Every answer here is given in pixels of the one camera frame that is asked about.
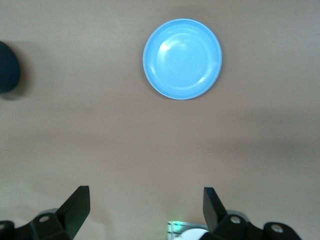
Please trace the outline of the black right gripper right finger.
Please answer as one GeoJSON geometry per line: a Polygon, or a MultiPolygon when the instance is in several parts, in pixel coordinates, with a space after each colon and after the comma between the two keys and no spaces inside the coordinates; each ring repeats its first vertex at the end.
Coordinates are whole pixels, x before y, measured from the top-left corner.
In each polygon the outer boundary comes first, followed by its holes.
{"type": "Polygon", "coordinates": [[[222,204],[213,187],[203,189],[203,216],[210,233],[213,233],[222,219],[227,215],[227,210],[222,204]]]}

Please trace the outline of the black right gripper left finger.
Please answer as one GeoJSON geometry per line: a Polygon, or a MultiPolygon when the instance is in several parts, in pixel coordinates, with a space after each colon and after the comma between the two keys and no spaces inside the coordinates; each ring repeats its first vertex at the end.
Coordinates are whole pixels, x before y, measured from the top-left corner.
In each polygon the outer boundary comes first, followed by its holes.
{"type": "Polygon", "coordinates": [[[60,206],[56,215],[73,240],[90,213],[90,188],[79,186],[74,193],[60,206]]]}

